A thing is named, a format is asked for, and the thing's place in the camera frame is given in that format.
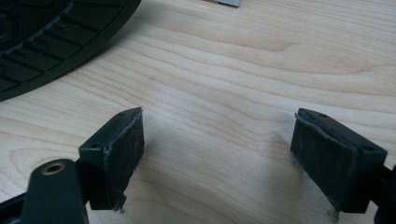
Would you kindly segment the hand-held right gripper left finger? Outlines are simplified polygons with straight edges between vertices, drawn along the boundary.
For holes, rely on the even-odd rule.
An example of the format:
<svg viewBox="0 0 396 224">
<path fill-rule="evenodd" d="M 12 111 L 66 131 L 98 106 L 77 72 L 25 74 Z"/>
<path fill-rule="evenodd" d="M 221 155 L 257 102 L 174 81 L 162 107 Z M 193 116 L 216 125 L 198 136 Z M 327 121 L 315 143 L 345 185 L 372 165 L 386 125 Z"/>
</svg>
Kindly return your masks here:
<svg viewBox="0 0 396 224">
<path fill-rule="evenodd" d="M 83 201 L 92 210 L 119 211 L 144 154 L 143 109 L 116 114 L 78 148 Z"/>
</svg>

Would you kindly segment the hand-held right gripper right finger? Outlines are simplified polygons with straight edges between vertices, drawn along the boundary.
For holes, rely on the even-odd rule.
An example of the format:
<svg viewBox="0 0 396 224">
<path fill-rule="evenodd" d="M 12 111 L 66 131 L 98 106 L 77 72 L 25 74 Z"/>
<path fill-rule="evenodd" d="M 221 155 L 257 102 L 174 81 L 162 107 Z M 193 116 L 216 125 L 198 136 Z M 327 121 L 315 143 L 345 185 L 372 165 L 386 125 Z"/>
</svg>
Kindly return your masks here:
<svg viewBox="0 0 396 224">
<path fill-rule="evenodd" d="M 387 151 L 325 114 L 301 108 L 295 118 L 291 154 L 335 210 L 365 212 Z"/>
</svg>

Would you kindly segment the black round ribbed tray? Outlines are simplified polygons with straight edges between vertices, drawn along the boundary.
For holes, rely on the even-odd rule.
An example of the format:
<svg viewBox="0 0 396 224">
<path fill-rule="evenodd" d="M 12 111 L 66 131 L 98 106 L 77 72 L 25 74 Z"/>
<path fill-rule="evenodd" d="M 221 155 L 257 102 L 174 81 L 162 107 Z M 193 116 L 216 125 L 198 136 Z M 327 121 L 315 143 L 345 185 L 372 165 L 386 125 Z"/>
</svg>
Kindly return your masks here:
<svg viewBox="0 0 396 224">
<path fill-rule="evenodd" d="M 142 0 L 0 0 L 0 102 L 76 69 Z"/>
</svg>

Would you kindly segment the small grey flat object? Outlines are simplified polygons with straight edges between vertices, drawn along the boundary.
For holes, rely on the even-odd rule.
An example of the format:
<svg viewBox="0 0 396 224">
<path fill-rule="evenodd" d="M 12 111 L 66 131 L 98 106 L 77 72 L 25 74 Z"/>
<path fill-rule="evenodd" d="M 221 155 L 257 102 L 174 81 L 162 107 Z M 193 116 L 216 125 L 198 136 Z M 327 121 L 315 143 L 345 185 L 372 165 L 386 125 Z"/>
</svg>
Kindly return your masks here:
<svg viewBox="0 0 396 224">
<path fill-rule="evenodd" d="M 240 7 L 242 0 L 207 0 L 207 1 L 216 2 L 230 7 Z"/>
</svg>

